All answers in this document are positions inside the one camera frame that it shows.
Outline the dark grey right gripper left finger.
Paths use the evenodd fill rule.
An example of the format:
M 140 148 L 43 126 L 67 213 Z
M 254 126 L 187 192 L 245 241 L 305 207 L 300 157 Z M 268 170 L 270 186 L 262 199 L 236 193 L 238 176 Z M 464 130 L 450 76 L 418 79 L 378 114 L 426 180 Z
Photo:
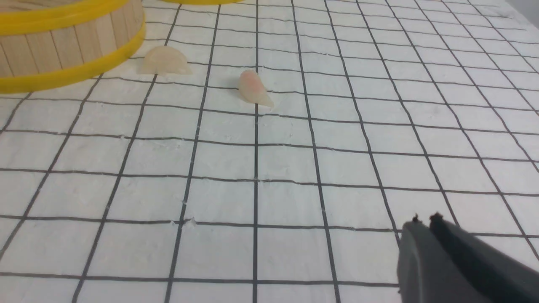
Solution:
M 403 303 L 491 303 L 469 284 L 418 217 L 403 225 L 397 279 Z

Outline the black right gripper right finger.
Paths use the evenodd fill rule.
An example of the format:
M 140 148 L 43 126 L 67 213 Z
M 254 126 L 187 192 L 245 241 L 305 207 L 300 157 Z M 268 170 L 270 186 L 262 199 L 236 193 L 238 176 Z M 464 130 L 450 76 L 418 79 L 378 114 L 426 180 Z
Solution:
M 538 272 L 435 213 L 430 232 L 473 288 L 492 303 L 537 303 Z

